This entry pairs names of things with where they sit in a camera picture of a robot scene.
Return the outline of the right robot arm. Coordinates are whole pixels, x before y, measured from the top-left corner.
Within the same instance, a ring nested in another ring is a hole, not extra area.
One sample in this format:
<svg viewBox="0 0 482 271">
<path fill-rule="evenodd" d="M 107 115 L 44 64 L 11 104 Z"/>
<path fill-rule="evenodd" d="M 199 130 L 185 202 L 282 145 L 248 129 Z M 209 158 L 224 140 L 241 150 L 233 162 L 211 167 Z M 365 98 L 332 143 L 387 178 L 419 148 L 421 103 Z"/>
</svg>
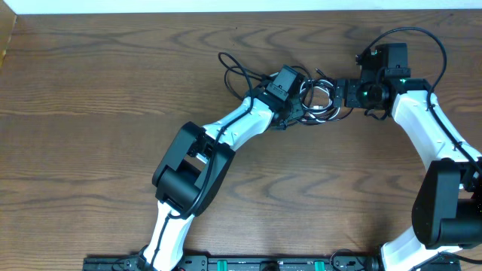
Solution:
<svg viewBox="0 0 482 271">
<path fill-rule="evenodd" d="M 411 225 L 380 248 L 381 270 L 417 270 L 481 244 L 481 153 L 456 131 L 424 79 L 338 80 L 334 104 L 382 109 L 408 135 L 426 175 Z"/>
</svg>

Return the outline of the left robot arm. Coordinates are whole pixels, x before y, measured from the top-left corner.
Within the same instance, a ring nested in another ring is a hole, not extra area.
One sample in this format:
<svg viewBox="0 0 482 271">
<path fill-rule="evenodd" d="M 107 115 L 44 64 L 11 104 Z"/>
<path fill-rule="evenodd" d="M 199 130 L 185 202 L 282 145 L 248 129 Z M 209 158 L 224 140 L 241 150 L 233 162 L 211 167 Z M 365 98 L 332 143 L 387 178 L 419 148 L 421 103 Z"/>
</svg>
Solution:
<svg viewBox="0 0 482 271">
<path fill-rule="evenodd" d="M 268 86 L 255 89 L 238 108 L 214 123 L 183 125 L 152 178 L 158 215 L 142 254 L 145 269 L 174 269 L 192 220 L 214 199 L 236 150 L 273 124 L 284 124 L 302 113 L 299 92 Z"/>
</svg>

